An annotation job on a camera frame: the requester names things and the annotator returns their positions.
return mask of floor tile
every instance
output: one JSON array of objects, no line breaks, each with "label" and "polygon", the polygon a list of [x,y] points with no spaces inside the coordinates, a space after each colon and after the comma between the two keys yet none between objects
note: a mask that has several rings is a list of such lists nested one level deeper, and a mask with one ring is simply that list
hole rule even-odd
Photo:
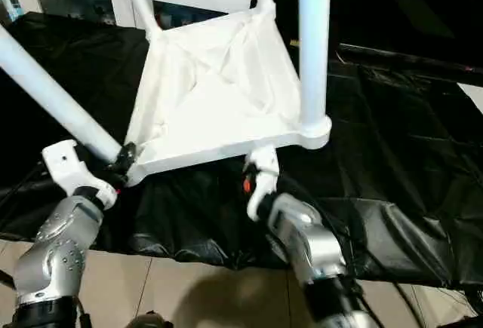
[{"label": "floor tile", "polygon": [[[359,281],[365,292],[365,298],[388,328],[414,328],[416,324],[399,294],[389,283]],[[416,304],[411,286],[402,286],[410,300]],[[306,308],[305,299],[298,282],[292,273],[288,273],[288,292],[291,304],[291,326],[308,328],[312,321]]]},{"label": "floor tile", "polygon": [[[7,242],[0,254],[0,269],[12,274],[15,263],[29,248],[30,243]],[[10,323],[15,310],[15,292],[0,285],[0,326]]]},{"label": "floor tile", "polygon": [[[359,284],[364,290],[369,305],[385,326],[390,328],[417,328],[411,311],[391,283],[360,280]],[[401,284],[401,288],[417,312],[421,314],[412,286]]]},{"label": "floor tile", "polygon": [[153,259],[139,312],[151,310],[183,328],[288,328],[285,272]]},{"label": "floor tile", "polygon": [[459,321],[464,317],[475,316],[462,293],[422,286],[414,286],[414,292],[427,328],[435,328]]},{"label": "floor tile", "polygon": [[91,251],[81,293],[94,327],[119,328],[136,316],[151,258]]},{"label": "floor tile", "polygon": [[[30,244],[8,243],[0,268],[11,274],[17,259]],[[121,328],[136,315],[150,258],[91,251],[82,279],[80,298],[94,326]],[[0,287],[0,323],[11,321],[15,294]]]}]

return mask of black tarp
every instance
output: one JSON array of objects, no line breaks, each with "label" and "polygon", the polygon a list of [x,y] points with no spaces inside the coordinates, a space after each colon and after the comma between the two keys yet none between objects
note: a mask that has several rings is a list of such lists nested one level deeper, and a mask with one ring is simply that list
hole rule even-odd
[{"label": "black tarp", "polygon": [[[144,32],[27,14],[12,35],[120,143],[146,56]],[[0,198],[43,147],[69,138],[0,75]],[[383,274],[343,239],[358,277],[443,287],[483,284],[483,116],[455,83],[331,61],[328,114],[318,151],[279,149],[339,226],[364,241]],[[282,267],[245,213],[242,158],[150,176],[106,213],[100,250],[169,256],[228,268]],[[32,240],[62,198],[39,176],[0,211],[0,237]]]}]

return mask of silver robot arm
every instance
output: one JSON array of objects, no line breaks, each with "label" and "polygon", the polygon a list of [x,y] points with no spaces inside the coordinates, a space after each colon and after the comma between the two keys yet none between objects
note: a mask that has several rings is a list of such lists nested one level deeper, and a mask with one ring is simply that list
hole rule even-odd
[{"label": "silver robot arm", "polygon": [[117,198],[115,189],[94,177],[78,159],[75,146],[67,140],[42,151],[52,178],[68,197],[57,205],[14,269],[13,326],[75,326],[86,254],[99,232],[103,211]]},{"label": "silver robot arm", "polygon": [[273,147],[247,156],[244,190],[247,213],[270,231],[274,251],[289,262],[306,297],[316,326],[375,328],[351,292],[352,280],[339,241],[325,228],[319,212],[289,194],[277,192],[279,166]]}]

